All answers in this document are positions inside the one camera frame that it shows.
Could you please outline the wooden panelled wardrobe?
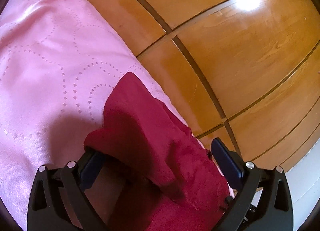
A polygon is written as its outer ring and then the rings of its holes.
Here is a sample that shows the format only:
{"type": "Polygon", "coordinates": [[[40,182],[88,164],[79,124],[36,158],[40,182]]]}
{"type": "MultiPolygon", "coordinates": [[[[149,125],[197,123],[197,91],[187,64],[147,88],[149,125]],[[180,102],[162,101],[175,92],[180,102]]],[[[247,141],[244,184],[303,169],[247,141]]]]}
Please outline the wooden panelled wardrobe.
{"type": "Polygon", "coordinates": [[[290,170],[319,139],[312,0],[88,0],[194,135],[290,170]]]}

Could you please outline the dark red long-sleeved garment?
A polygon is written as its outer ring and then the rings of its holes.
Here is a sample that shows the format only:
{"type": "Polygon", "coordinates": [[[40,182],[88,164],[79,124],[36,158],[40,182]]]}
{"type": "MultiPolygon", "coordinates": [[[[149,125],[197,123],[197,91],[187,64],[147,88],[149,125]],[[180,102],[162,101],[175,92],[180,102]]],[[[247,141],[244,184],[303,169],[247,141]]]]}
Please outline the dark red long-sleeved garment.
{"type": "Polygon", "coordinates": [[[227,181],[208,152],[131,72],[113,89],[104,125],[84,147],[129,169],[111,230],[211,230],[227,208],[227,181]]]}

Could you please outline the pink dotted bedspread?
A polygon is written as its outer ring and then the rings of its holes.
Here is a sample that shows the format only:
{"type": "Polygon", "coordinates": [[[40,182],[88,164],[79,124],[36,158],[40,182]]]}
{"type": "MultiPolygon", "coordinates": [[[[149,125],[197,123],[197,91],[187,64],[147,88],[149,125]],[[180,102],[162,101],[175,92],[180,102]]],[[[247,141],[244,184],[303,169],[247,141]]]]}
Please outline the pink dotted bedspread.
{"type": "MultiPolygon", "coordinates": [[[[20,228],[38,168],[79,159],[117,83],[135,74],[186,126],[163,88],[87,0],[9,0],[1,14],[1,200],[20,228]]],[[[107,225],[128,167],[107,155],[86,191],[107,225]]]]}

